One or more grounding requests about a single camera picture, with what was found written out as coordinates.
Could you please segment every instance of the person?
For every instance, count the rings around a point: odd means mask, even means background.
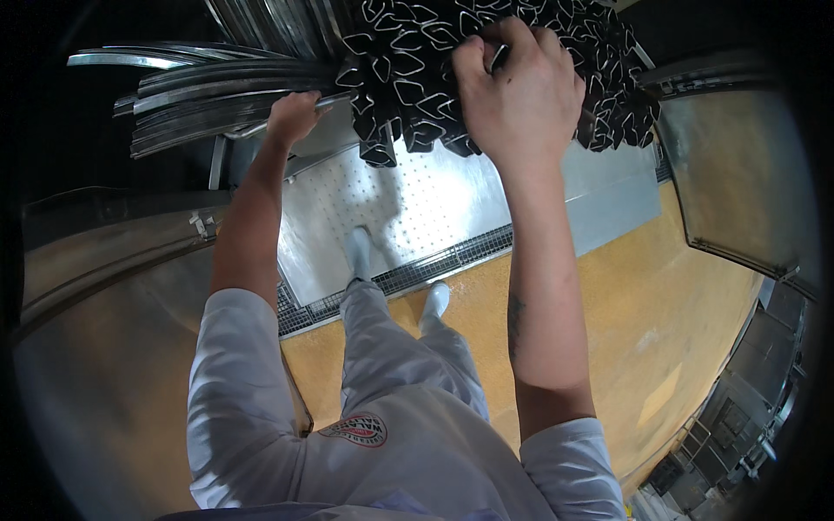
[[[279,351],[276,243],[290,146],[319,93],[272,107],[266,139],[214,247],[188,393],[191,492],[223,519],[625,519],[591,398],[580,284],[560,160],[585,84],[549,29],[507,18],[453,55],[466,127],[495,164],[513,223],[507,307],[520,460],[489,424],[465,340],[432,287],[417,340],[370,282],[370,238],[345,251],[342,419],[299,438]]]

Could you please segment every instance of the logo patch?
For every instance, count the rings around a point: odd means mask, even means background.
[[[382,418],[372,413],[356,413],[319,431],[328,438],[344,438],[362,447],[379,447],[388,438]]]

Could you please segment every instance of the white pants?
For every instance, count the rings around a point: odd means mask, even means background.
[[[394,388],[414,383],[442,388],[486,421],[484,389],[466,340],[437,320],[420,340],[391,318],[385,295],[374,283],[355,279],[344,291],[342,418]]]

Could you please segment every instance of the white uniform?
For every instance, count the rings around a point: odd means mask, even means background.
[[[297,502],[356,507],[322,518],[360,507],[383,508],[388,519],[626,518],[598,420],[532,436],[519,461],[488,423],[459,334],[438,328],[414,339],[382,292],[361,281],[341,313],[342,420],[301,439],[274,310],[243,289],[208,299],[188,393],[191,491],[201,508]]]

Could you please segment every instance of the yellow epoxy floor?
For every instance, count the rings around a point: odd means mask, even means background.
[[[578,261],[596,411],[626,496],[706,397],[761,284],[758,274],[687,247],[675,187],[660,191],[660,217]],[[517,452],[509,277],[505,255],[448,278],[452,299],[443,318],[469,341],[492,423]],[[417,337],[424,300],[425,290],[389,302],[394,320]],[[281,345],[315,427],[339,419],[341,321]]]

